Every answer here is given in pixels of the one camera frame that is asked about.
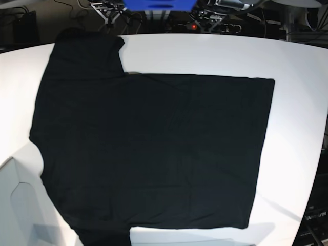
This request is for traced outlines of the black T-shirt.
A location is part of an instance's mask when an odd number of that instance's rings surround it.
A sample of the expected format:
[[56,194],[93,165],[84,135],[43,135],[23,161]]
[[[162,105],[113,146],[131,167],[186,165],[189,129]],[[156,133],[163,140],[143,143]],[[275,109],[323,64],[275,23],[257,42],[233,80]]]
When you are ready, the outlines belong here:
[[130,229],[245,229],[275,82],[129,74],[122,38],[58,35],[30,141],[48,196],[83,245],[130,245]]

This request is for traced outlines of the black power strip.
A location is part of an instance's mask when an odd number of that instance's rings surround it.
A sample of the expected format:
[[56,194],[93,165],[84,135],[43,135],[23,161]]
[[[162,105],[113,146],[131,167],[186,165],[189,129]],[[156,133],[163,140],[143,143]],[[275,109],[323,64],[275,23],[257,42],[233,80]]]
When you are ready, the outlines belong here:
[[226,23],[176,23],[167,27],[166,33],[203,33],[219,35],[236,35],[241,34],[242,26]]

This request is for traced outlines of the blue box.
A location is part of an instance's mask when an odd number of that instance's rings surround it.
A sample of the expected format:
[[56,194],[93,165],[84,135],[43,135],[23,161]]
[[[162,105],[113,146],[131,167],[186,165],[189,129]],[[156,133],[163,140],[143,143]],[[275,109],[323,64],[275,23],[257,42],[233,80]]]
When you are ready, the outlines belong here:
[[125,6],[131,11],[190,11],[196,2],[197,0],[124,0]]

